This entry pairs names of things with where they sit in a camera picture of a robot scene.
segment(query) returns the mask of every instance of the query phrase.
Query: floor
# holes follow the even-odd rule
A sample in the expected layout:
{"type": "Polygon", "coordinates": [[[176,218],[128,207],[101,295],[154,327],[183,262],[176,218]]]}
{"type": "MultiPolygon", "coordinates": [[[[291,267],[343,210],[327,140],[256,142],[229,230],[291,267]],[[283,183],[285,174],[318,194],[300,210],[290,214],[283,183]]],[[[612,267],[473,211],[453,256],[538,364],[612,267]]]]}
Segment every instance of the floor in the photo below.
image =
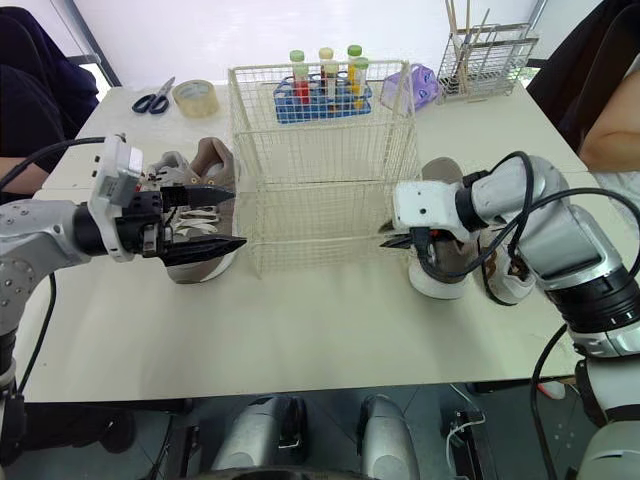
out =
{"type": "MultiPolygon", "coordinates": [[[[472,396],[485,412],[486,429],[498,478],[523,480],[544,478],[528,407],[528,388],[515,387],[472,396]]],[[[441,411],[465,408],[448,385],[403,386],[304,392],[309,416],[310,454],[313,467],[358,470],[356,424],[360,403],[372,393],[384,393],[403,409],[411,428],[423,479],[451,478],[445,462],[445,444],[440,435],[441,411]]],[[[201,465],[213,461],[216,445],[233,418],[252,397],[199,400],[192,413],[176,418],[174,426],[201,426],[201,465]]],[[[580,459],[595,433],[586,419],[575,392],[567,389],[564,400],[540,398],[540,410],[560,478],[580,459]]],[[[60,448],[24,454],[6,469],[7,478],[21,480],[141,479],[158,454],[168,417],[157,412],[138,412],[138,439],[126,453],[111,455],[100,445],[60,448]]]]}

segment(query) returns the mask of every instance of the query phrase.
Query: white wall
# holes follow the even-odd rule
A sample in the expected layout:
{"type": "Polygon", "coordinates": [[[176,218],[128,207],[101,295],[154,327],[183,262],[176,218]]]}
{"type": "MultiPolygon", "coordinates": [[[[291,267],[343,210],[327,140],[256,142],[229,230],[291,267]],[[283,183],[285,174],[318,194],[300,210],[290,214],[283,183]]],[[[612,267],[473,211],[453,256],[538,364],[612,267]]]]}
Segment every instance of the white wall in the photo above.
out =
{"type": "Polygon", "coordinates": [[[534,58],[549,58],[554,50],[602,0],[548,0],[536,25],[540,40],[534,58]]]}
{"type": "MultiPolygon", "coordinates": [[[[472,23],[529,18],[535,0],[473,0],[472,23]]],[[[76,0],[124,85],[204,78],[238,65],[285,63],[294,48],[316,61],[359,43],[374,59],[401,58],[437,71],[448,36],[442,0],[76,0]]],[[[457,0],[460,26],[466,2],[457,0]]]]}
{"type": "Polygon", "coordinates": [[[8,6],[29,10],[67,57],[91,53],[91,48],[82,35],[76,33],[73,22],[66,16],[60,0],[0,0],[0,7],[8,6]]]}

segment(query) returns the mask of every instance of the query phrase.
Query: black cable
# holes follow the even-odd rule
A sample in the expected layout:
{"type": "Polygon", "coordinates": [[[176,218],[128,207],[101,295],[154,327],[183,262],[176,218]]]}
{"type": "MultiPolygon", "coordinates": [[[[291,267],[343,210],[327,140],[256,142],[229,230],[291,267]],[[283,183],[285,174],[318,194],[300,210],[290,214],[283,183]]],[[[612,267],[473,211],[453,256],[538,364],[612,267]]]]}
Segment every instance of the black cable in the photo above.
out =
{"type": "MultiPolygon", "coordinates": [[[[563,190],[562,192],[557,192],[552,195],[549,195],[548,197],[544,197],[538,200],[531,206],[531,208],[528,210],[527,213],[531,214],[535,210],[538,210],[539,208],[542,208],[551,202],[560,200],[562,198],[571,197],[574,195],[601,195],[601,196],[605,196],[605,197],[609,197],[609,198],[613,198],[614,200],[617,200],[618,202],[622,203],[625,207],[627,207],[631,211],[631,213],[633,214],[638,224],[638,228],[640,230],[640,210],[638,209],[638,207],[624,195],[620,195],[619,193],[612,192],[611,190],[605,190],[603,188],[589,187],[589,188],[572,188],[569,190],[563,190]]],[[[489,246],[482,253],[482,255],[479,255],[478,257],[476,257],[473,261],[469,263],[469,265],[467,265],[464,269],[462,269],[459,272],[445,272],[439,269],[438,267],[431,265],[431,263],[429,263],[429,260],[428,260],[428,252],[426,247],[429,241],[429,237],[428,237],[429,229],[428,228],[411,229],[411,235],[413,237],[412,241],[416,247],[416,251],[418,253],[418,259],[420,260],[420,265],[422,266],[423,270],[426,273],[428,273],[429,275],[435,278],[438,278],[438,276],[449,277],[449,278],[463,277],[471,273],[476,268],[478,268],[485,260],[487,260],[491,256],[491,254],[498,248],[498,246],[500,245],[500,243],[502,243],[505,237],[509,235],[509,232],[511,232],[511,230],[513,230],[518,225],[518,222],[521,221],[522,217],[524,216],[524,213],[525,212],[520,212],[520,214],[518,214],[516,218],[514,218],[512,221],[507,223],[507,225],[505,225],[502,231],[489,244],[489,246]]],[[[638,246],[638,253],[636,255],[636,259],[633,262],[631,269],[629,270],[629,275],[631,277],[635,277],[639,270],[640,270],[640,245],[638,246]]]]}
{"type": "Polygon", "coordinates": [[[51,315],[53,314],[53,307],[55,307],[56,305],[58,288],[56,286],[56,276],[53,273],[49,275],[49,285],[51,286],[51,294],[49,295],[49,307],[47,308],[47,313],[44,316],[44,322],[42,322],[42,327],[40,327],[40,334],[38,335],[36,346],[33,348],[33,352],[31,353],[31,358],[29,359],[29,363],[27,364],[27,368],[24,371],[22,380],[20,380],[18,393],[24,392],[24,389],[27,386],[27,381],[29,380],[29,376],[31,375],[31,370],[33,370],[33,366],[36,364],[36,360],[38,359],[38,354],[40,353],[40,349],[42,348],[42,344],[44,343],[44,337],[47,334],[47,329],[49,328],[49,322],[51,321],[51,315]]]}
{"type": "Polygon", "coordinates": [[[525,171],[526,186],[524,191],[524,203],[522,204],[523,217],[520,222],[518,222],[518,227],[516,228],[513,238],[507,247],[507,253],[511,258],[516,256],[516,247],[518,246],[522,232],[524,232],[524,229],[527,226],[529,213],[532,211],[531,205],[533,204],[533,165],[531,164],[529,155],[521,151],[513,152],[503,158],[500,163],[506,162],[514,157],[520,157],[522,160],[522,165],[524,166],[525,171]]]}
{"type": "Polygon", "coordinates": [[[60,150],[65,150],[68,147],[73,145],[86,145],[89,143],[103,143],[105,137],[88,137],[88,138],[75,138],[72,140],[64,140],[62,142],[54,143],[53,145],[49,145],[48,147],[41,148],[37,152],[32,153],[27,158],[25,158],[18,165],[13,167],[9,172],[0,179],[0,192],[4,190],[7,185],[13,182],[18,175],[24,172],[29,165],[33,162],[40,160],[48,155],[59,152],[60,150]]]}
{"type": "Polygon", "coordinates": [[[173,416],[169,417],[169,422],[167,423],[167,430],[164,434],[164,439],[162,440],[162,444],[160,445],[160,450],[158,451],[158,456],[156,457],[156,461],[153,462],[149,473],[147,473],[140,480],[156,480],[158,478],[158,473],[160,472],[160,466],[162,465],[162,460],[167,453],[167,449],[169,447],[169,439],[171,438],[171,428],[173,427],[173,416]]]}
{"type": "Polygon", "coordinates": [[[544,427],[542,426],[542,421],[540,420],[540,411],[538,410],[538,384],[540,383],[540,373],[542,372],[542,367],[544,362],[547,360],[549,353],[551,353],[551,349],[558,343],[560,337],[564,335],[567,331],[567,324],[563,323],[562,326],[558,329],[556,333],[554,333],[551,340],[547,343],[540,354],[540,358],[536,362],[536,366],[533,369],[533,375],[531,375],[531,386],[529,388],[529,401],[531,404],[531,414],[533,415],[533,423],[536,427],[536,433],[538,435],[538,442],[540,443],[540,450],[542,450],[542,458],[544,460],[544,466],[547,470],[547,476],[549,480],[556,480],[558,477],[556,475],[556,469],[553,466],[553,457],[551,456],[551,450],[549,450],[549,444],[547,443],[547,438],[544,434],[544,427]]]}

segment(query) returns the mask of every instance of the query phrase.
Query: purple bag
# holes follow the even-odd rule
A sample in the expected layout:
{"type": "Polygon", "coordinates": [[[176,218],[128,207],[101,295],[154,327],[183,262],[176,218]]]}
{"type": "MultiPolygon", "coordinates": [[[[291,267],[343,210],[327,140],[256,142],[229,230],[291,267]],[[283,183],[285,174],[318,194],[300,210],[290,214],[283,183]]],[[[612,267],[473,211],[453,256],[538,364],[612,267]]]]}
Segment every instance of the purple bag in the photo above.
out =
{"type": "MultiPolygon", "coordinates": [[[[386,107],[393,108],[400,75],[401,72],[394,73],[384,80],[381,101],[386,107]]],[[[420,63],[411,65],[411,83],[413,84],[413,105],[416,110],[433,102],[440,95],[440,85],[435,73],[420,63]]],[[[407,112],[409,106],[403,105],[402,109],[403,112],[407,112]]]]}

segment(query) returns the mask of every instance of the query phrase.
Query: test tube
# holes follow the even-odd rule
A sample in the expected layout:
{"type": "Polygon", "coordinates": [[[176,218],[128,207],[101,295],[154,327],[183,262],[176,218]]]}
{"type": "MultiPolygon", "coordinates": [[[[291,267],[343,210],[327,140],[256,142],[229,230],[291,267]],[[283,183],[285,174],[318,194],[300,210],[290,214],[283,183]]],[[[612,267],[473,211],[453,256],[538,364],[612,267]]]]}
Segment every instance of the test tube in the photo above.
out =
{"type": "Polygon", "coordinates": [[[301,103],[309,103],[309,67],[304,64],[304,52],[291,50],[289,60],[293,63],[293,94],[301,103]]]}
{"type": "Polygon", "coordinates": [[[330,112],[334,112],[337,108],[336,105],[336,82],[338,79],[338,62],[329,60],[324,66],[326,75],[326,96],[327,96],[327,109],[330,112]]]}
{"type": "Polygon", "coordinates": [[[347,79],[349,80],[349,83],[353,85],[356,80],[356,68],[353,64],[356,59],[362,55],[362,47],[360,45],[349,45],[347,53],[349,54],[349,68],[347,69],[347,79]]]}
{"type": "Polygon", "coordinates": [[[367,92],[367,68],[369,68],[369,59],[365,57],[356,58],[353,62],[355,70],[354,81],[351,91],[355,95],[356,110],[360,110],[364,106],[364,96],[367,92]]]}
{"type": "Polygon", "coordinates": [[[293,93],[300,103],[309,103],[309,67],[305,64],[293,66],[293,93]]]}
{"type": "Polygon", "coordinates": [[[333,50],[329,47],[321,48],[318,52],[320,57],[320,88],[323,95],[326,95],[327,91],[327,73],[325,71],[325,65],[327,62],[333,59],[333,50]]]}

